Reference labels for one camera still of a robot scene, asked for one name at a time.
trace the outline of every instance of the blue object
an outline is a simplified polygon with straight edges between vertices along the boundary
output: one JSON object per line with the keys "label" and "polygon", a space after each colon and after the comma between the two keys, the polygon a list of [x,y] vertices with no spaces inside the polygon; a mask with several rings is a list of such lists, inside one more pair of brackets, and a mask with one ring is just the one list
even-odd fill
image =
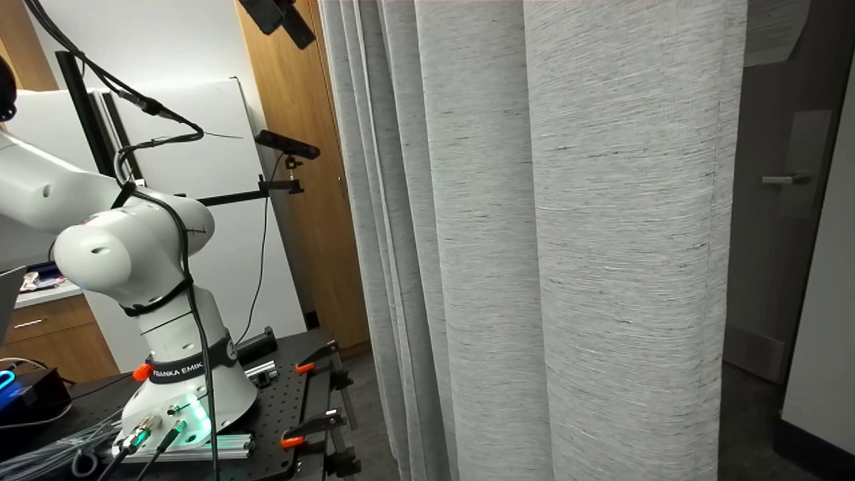
{"label": "blue object", "polygon": [[19,378],[19,373],[16,372],[0,372],[0,392],[4,389],[4,388],[9,388],[13,382]]}

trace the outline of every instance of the wooden cabinet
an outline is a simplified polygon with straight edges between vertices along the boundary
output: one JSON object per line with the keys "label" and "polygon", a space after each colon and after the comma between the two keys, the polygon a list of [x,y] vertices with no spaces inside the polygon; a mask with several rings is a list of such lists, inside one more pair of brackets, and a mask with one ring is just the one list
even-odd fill
{"label": "wooden cabinet", "polygon": [[0,354],[41,361],[75,382],[116,373],[100,329],[82,297],[16,310]]}
{"label": "wooden cabinet", "polygon": [[0,0],[0,56],[9,60],[19,87],[55,90],[55,80],[20,0]]}

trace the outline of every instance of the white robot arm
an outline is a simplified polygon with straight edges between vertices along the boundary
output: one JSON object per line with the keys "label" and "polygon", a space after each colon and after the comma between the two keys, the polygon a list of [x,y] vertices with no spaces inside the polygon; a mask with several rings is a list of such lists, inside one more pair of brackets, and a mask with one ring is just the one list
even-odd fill
{"label": "white robot arm", "polygon": [[[0,130],[0,214],[27,226],[59,233],[52,258],[78,286],[111,297],[138,320],[150,348],[150,378],[122,409],[122,436],[142,425],[154,448],[175,421],[175,444],[204,444],[210,433],[243,416],[257,389],[246,378],[215,302],[187,283],[187,257],[214,234],[210,210],[192,197],[142,189],[122,205],[120,186],[99,173],[67,165]],[[215,428],[207,421],[200,330],[215,392]]]}

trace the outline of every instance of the gray curtain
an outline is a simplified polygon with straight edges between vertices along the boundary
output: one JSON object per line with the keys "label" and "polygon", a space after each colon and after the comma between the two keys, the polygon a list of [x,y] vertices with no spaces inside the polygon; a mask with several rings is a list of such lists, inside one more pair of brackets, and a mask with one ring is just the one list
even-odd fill
{"label": "gray curtain", "polygon": [[715,479],[744,0],[321,0],[401,479]]}

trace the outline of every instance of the floor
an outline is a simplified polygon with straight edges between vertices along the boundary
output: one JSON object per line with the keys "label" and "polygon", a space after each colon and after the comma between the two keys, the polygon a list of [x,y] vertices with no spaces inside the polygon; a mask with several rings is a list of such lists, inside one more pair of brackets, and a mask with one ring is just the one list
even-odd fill
{"label": "floor", "polygon": [[[385,436],[377,377],[370,354],[346,361],[351,373],[351,409],[357,430],[350,430],[362,481],[395,481],[395,460]],[[818,475],[790,465],[772,452],[772,416],[780,392],[736,369],[723,369],[720,396],[720,479],[723,481],[818,481]]]}

